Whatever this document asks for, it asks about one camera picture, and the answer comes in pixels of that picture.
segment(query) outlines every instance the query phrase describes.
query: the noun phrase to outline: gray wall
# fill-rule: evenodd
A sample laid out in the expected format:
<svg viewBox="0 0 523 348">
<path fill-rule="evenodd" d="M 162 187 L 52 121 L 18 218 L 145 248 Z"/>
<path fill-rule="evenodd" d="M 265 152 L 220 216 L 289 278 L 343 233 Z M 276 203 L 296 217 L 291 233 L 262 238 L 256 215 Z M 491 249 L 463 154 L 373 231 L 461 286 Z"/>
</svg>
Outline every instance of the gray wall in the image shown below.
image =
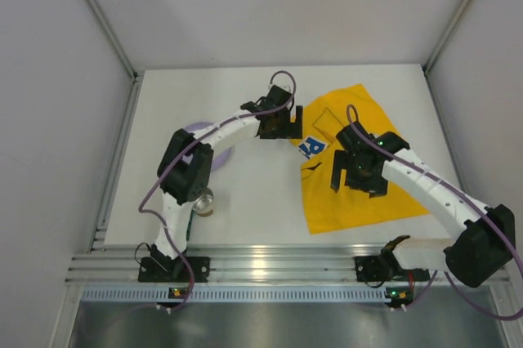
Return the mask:
<svg viewBox="0 0 523 348">
<path fill-rule="evenodd" d="M 420 63 L 458 0 L 100 0 L 132 63 Z"/>
<path fill-rule="evenodd" d="M 0 346 L 45 346 L 129 88 L 83 0 L 0 0 Z"/>
<path fill-rule="evenodd" d="M 472 195 L 514 211 L 520 252 L 522 65 L 523 0 L 475 0 L 431 75 Z"/>
</svg>

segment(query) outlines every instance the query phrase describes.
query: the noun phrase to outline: perforated metal strip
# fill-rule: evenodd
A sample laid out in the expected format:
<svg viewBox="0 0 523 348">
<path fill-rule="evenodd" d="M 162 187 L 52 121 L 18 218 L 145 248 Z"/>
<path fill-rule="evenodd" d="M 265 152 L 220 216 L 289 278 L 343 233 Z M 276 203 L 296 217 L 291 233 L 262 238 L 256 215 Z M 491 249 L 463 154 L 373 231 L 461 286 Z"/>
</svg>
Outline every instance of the perforated metal strip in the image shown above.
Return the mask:
<svg viewBox="0 0 523 348">
<path fill-rule="evenodd" d="M 176 302 L 181 299 L 172 295 L 174 287 L 87 287 L 83 301 L 105 302 Z M 385 288 L 365 287 L 194 287 L 190 301 L 197 303 L 245 303 L 245 302 L 293 302 L 332 303 L 389 302 Z"/>
</svg>

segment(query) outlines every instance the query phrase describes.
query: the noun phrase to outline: yellow cloth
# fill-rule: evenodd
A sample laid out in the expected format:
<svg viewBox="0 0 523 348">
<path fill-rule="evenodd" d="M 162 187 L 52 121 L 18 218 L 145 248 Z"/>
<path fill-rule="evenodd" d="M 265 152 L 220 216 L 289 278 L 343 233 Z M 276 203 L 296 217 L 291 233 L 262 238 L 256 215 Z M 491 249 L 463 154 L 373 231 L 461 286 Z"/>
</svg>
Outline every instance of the yellow cloth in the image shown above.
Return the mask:
<svg viewBox="0 0 523 348">
<path fill-rule="evenodd" d="M 426 215 L 428 211 L 395 184 L 389 182 L 387 195 L 369 198 L 369 194 L 344 186 L 330 188 L 334 151 L 342 149 L 336 135 L 349 121 L 346 106 L 352 103 L 368 133 L 381 135 L 398 131 L 382 108 L 361 84 L 323 95 L 303 110 L 302 140 L 291 140 L 309 158 L 302 164 L 303 210 L 311 234 Z"/>
</svg>

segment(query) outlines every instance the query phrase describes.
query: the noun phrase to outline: reflective floor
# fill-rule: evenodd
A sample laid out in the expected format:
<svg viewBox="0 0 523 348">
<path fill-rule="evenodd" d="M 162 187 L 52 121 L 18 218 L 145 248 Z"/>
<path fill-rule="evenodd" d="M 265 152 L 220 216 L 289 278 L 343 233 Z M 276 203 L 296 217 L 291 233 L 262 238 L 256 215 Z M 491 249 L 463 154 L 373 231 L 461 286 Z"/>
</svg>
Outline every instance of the reflective floor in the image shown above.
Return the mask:
<svg viewBox="0 0 523 348">
<path fill-rule="evenodd" d="M 487 288 L 470 295 L 492 308 Z M 69 348 L 507 346 L 500 323 L 472 310 L 451 288 L 432 288 L 407 313 L 356 304 L 226 303 L 193 304 L 168 315 L 138 306 L 83 303 Z"/>
</svg>

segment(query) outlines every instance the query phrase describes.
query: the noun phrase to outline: purple plate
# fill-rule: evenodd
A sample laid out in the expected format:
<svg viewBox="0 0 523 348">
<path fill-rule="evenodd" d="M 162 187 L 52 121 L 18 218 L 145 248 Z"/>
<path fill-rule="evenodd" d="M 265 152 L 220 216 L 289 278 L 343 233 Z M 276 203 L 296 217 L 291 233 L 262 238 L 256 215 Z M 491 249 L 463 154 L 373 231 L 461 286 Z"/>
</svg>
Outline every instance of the purple plate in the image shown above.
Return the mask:
<svg viewBox="0 0 523 348">
<path fill-rule="evenodd" d="M 197 130 L 204 129 L 207 126 L 211 126 L 213 124 L 214 123 L 212 123 L 212 122 L 196 122 L 196 123 L 191 123 L 190 125 L 185 126 L 184 129 L 187 132 L 192 133 L 192 132 L 196 132 Z M 218 168 L 220 168 L 221 166 L 223 166 L 226 163 L 226 161 L 229 159 L 231 150 L 232 150 L 232 148 L 229 148 L 229 149 L 225 150 L 224 152 L 222 152 L 221 154 L 219 154 L 218 156 L 214 157 L 214 159 L 212 160 L 211 171 L 216 171 Z M 185 162 L 190 162 L 191 159 L 192 159 L 192 157 L 186 157 L 186 156 L 184 156 L 184 158 L 183 158 L 183 160 Z"/>
</svg>

